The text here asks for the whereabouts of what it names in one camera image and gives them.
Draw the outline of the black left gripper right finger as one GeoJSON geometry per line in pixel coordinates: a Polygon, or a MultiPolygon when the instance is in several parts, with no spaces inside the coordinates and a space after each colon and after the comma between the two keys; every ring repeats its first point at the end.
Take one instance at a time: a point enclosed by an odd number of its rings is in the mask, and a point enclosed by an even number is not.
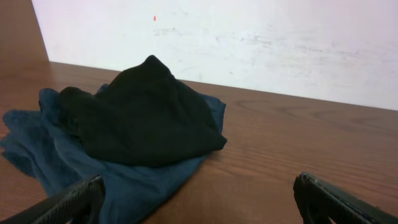
{"type": "Polygon", "coordinates": [[[397,224],[397,217],[313,174],[298,175],[293,190],[303,224],[397,224]]]}

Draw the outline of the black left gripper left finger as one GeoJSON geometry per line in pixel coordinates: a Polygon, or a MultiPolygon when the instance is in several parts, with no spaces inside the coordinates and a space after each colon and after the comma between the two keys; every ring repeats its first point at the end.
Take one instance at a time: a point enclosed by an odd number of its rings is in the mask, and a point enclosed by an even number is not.
{"type": "Polygon", "coordinates": [[[103,179],[96,175],[1,221],[1,224],[98,224],[105,193],[103,179]]]}

